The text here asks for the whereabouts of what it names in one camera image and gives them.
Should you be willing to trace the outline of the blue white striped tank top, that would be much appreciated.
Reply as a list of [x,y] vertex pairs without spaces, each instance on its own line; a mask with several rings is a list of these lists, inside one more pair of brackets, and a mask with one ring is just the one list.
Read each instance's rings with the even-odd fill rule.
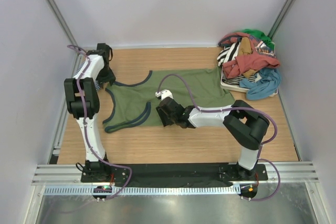
[[[79,65],[79,67],[78,67],[78,69],[77,69],[77,71],[76,71],[76,74],[78,74],[78,73],[81,71],[81,69],[83,68],[84,64],[85,64],[85,62],[83,61],[83,62]],[[94,81],[94,86],[95,86],[95,88],[96,88],[97,91],[99,91],[99,90],[101,89],[101,87],[100,87],[100,85],[99,85],[99,83],[98,83],[97,80]]]

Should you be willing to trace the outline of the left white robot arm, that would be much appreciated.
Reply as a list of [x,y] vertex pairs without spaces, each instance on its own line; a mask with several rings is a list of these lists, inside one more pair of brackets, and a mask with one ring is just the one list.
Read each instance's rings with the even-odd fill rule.
[[109,65],[113,58],[112,48],[105,43],[98,43],[95,50],[89,51],[75,45],[68,48],[85,58],[77,73],[64,80],[67,110],[80,127],[86,150],[85,163],[77,163],[76,167],[82,172],[83,181],[106,182],[112,174],[98,129],[97,87],[115,82]]

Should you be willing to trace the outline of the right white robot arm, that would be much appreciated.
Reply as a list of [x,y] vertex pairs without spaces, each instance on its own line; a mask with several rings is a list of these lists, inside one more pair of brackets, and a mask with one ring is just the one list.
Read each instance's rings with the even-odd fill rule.
[[236,172],[248,180],[256,173],[261,144],[269,127],[269,120],[246,102],[237,100],[221,108],[183,107],[167,97],[156,107],[164,126],[176,124],[183,129],[200,127],[224,127],[241,145]]

